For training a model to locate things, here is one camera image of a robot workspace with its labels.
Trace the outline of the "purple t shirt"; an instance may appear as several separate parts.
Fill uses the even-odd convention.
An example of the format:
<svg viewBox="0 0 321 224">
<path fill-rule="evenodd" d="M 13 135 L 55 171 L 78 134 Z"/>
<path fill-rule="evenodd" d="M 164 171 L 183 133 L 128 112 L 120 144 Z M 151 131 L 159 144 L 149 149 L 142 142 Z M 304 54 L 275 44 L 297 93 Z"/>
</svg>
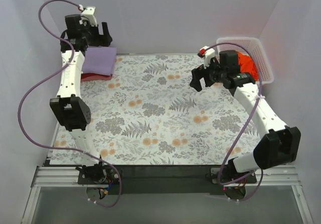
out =
<svg viewBox="0 0 321 224">
<path fill-rule="evenodd" d="M 110 76 L 114 72 L 117 48 L 114 47 L 90 47 L 85 53 L 85 61 L 82 66 L 83 73 L 94 73 Z"/>
</svg>

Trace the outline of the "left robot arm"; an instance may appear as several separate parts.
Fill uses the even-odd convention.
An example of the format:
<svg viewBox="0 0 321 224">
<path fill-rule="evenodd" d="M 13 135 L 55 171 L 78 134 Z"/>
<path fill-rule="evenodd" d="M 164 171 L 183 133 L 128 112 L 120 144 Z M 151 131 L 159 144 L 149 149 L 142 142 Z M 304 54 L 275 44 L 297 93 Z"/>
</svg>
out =
<svg viewBox="0 0 321 224">
<path fill-rule="evenodd" d="M 81 167 L 77 170 L 86 179 L 100 184 L 106 180 L 107 172 L 90 135 L 91 111 L 81 98 L 80 82 L 87 48 L 108 47 L 112 37 L 106 22 L 102 23 L 103 33 L 99 33 L 94 14 L 67 15 L 65 23 L 67 29 L 60 41 L 64 70 L 57 96 L 50 99 L 50 108 L 59 124 L 71 134 L 77 149 L 82 151 Z"/>
</svg>

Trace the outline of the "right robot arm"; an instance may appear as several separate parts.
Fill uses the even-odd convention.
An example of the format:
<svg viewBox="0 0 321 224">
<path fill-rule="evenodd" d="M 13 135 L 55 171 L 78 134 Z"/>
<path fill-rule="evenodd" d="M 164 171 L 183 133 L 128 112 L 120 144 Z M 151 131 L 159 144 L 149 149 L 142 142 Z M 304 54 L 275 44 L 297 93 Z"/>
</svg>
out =
<svg viewBox="0 0 321 224">
<path fill-rule="evenodd" d="M 241 72 L 237 51 L 221 51 L 216 58 L 214 49 L 205 46 L 199 50 L 198 56 L 204 59 L 204 64 L 192 70 L 190 87 L 200 92 L 201 79 L 206 87 L 222 83 L 247 111 L 261 137 L 251 153 L 229 160 L 223 167 L 223 174 L 236 183 L 251 171 L 294 162 L 300 130 L 281 120 L 261 95 L 253 76 L 249 72 Z"/>
</svg>

